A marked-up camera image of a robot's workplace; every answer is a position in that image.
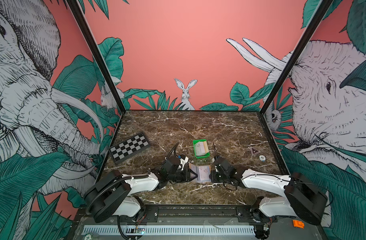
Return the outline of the tan leather card holder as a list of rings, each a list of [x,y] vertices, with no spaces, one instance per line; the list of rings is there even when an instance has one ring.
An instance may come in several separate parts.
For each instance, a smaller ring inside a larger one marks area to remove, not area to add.
[[[190,168],[190,178],[192,181],[197,183],[211,183],[211,168],[210,165],[196,166],[194,164],[189,164]]]

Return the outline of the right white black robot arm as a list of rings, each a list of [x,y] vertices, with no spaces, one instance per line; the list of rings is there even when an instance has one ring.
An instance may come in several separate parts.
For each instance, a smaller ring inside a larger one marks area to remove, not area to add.
[[[258,189],[276,194],[275,198],[258,198],[251,206],[251,217],[258,223],[278,217],[295,217],[311,225],[320,225],[328,197],[301,173],[273,175],[231,165],[225,158],[212,159],[213,182],[237,188]]]

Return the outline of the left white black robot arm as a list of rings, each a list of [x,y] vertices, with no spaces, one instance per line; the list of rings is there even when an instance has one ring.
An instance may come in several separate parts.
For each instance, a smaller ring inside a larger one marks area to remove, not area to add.
[[[96,223],[112,216],[127,216],[139,223],[146,217],[147,207],[133,194],[160,190],[167,183],[191,182],[197,177],[184,155],[166,158],[160,166],[142,175],[125,175],[113,170],[85,193],[86,213],[92,215]]]

